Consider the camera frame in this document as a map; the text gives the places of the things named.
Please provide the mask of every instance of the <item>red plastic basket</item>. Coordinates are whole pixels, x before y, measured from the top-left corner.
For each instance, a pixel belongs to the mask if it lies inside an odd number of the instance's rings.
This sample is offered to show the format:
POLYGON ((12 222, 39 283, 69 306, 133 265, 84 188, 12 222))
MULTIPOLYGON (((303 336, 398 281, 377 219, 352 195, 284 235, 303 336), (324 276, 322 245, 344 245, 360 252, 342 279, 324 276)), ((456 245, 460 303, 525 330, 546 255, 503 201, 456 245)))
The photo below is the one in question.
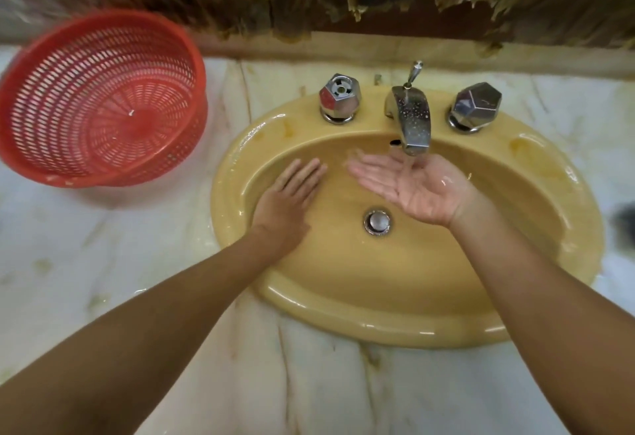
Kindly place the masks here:
POLYGON ((58 187, 166 173, 207 120, 201 54, 178 25, 131 10, 70 21, 20 52, 0 83, 0 157, 58 187))

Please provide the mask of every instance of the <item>chrome faucet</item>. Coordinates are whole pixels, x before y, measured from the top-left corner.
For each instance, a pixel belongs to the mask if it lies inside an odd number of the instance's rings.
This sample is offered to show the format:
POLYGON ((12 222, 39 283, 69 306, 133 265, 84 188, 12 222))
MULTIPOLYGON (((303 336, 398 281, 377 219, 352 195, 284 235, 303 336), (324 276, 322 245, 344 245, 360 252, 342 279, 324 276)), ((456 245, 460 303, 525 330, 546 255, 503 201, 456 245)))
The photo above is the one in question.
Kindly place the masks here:
POLYGON ((384 114, 399 123, 401 147, 409 156, 430 148, 430 106, 423 91, 412 86, 423 66, 420 60, 415 62, 408 81, 403 86, 393 86, 384 103, 384 114))

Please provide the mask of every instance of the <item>marble countertop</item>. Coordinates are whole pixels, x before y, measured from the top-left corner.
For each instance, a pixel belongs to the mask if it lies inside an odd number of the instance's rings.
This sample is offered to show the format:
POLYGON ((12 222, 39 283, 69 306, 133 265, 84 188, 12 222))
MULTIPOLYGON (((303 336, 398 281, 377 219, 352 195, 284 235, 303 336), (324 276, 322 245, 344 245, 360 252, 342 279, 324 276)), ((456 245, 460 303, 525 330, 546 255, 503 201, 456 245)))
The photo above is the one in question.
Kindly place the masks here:
MULTIPOLYGON (((15 49, 0 49, 4 69, 15 49)), ((401 84, 408 66, 206 59, 210 116, 192 156, 132 188, 54 189, 0 165, 0 382, 105 311, 218 250, 209 195, 229 142, 334 73, 401 84)), ((635 254, 611 219, 635 201, 635 83, 424 70, 456 92, 488 81, 502 109, 550 138, 590 184, 607 228, 594 287, 635 313, 635 254)), ((512 343, 377 347, 241 295, 140 434, 565 434, 512 343)))

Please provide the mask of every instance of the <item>hexagonal faucet handle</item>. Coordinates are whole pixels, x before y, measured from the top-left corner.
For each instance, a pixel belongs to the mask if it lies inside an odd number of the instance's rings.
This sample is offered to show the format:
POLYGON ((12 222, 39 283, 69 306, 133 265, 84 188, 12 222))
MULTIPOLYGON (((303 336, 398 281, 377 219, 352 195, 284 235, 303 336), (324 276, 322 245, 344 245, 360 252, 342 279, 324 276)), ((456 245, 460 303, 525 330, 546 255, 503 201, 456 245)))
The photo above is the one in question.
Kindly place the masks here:
POLYGON ((472 134, 491 124, 498 115, 503 94, 489 83, 469 86, 456 95, 447 120, 463 134, 472 134))
POLYGON ((360 83, 355 78, 334 74, 319 92, 322 117, 333 124, 352 121, 360 108, 360 83))

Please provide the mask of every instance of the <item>sink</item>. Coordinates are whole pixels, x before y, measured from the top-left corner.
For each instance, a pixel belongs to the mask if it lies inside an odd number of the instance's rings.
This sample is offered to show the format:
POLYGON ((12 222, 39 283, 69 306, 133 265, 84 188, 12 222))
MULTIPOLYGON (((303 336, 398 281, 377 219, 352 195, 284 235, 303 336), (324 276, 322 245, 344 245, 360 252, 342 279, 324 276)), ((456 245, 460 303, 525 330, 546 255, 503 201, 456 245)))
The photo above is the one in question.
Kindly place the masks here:
MULTIPOLYGON (((457 348, 505 340, 504 325, 449 231, 408 218, 346 173, 343 164, 357 150, 384 154, 399 137, 383 113, 388 89, 363 86, 360 110, 345 125, 322 119, 318 96, 311 95, 238 136, 211 193, 218 242, 226 247, 245 233, 259 196, 292 159, 318 157, 329 173, 307 213, 312 229, 255 283, 260 295, 316 327, 369 342, 457 348), (385 236, 364 228, 373 208, 391 218, 385 236)), ((477 134, 457 134, 445 121, 453 95, 425 94, 430 151, 463 170, 544 254, 590 284, 600 268, 603 224, 567 157, 503 112, 477 134)))

